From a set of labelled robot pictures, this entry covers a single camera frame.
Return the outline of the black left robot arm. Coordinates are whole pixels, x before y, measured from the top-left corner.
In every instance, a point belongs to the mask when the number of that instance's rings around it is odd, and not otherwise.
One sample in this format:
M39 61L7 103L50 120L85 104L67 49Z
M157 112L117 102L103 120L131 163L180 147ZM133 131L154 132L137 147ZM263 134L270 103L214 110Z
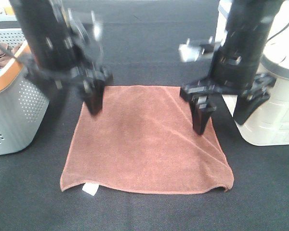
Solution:
M30 53L19 60L33 83L51 103L65 100L74 87L92 116L103 108L104 89L113 79L102 64L101 36L90 36L60 0L12 0Z

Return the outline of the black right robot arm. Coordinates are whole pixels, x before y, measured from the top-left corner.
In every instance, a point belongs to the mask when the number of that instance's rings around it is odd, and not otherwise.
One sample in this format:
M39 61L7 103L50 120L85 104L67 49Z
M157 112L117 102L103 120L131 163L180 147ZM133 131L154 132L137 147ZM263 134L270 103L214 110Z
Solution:
M269 100L268 88L275 79L258 74L257 69L268 41L273 20L282 5L280 0L235 0L220 42L192 43L179 46L183 62L211 59L205 77L185 84L180 96L189 103L193 130L202 135L216 106L211 95L235 95L234 121L244 124L251 114Z

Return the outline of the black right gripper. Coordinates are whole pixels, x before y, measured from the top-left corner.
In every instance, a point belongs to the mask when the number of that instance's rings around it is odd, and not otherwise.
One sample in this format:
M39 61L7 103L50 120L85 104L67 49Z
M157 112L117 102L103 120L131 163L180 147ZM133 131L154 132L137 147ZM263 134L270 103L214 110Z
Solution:
M180 97L190 101L193 130L198 135L204 133L211 114L217 110L208 95L237 95L233 118L239 125L269 100L268 89L274 86L276 79L269 74L256 74L256 71L255 65L244 62L236 65L234 60L218 60L215 55L205 77L181 86Z

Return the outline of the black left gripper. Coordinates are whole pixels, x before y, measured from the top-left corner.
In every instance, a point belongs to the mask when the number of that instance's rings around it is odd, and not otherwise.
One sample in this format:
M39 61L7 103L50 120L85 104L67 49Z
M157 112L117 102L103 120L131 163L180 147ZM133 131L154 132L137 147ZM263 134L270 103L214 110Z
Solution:
M49 100L46 117L50 125L54 125L60 119L69 87L79 90L90 114L95 116L103 108L105 86L113 81L112 72L103 65L93 64L91 68L87 68L79 64L67 70L53 71L39 67L32 57L25 57L24 66L28 70L26 79Z

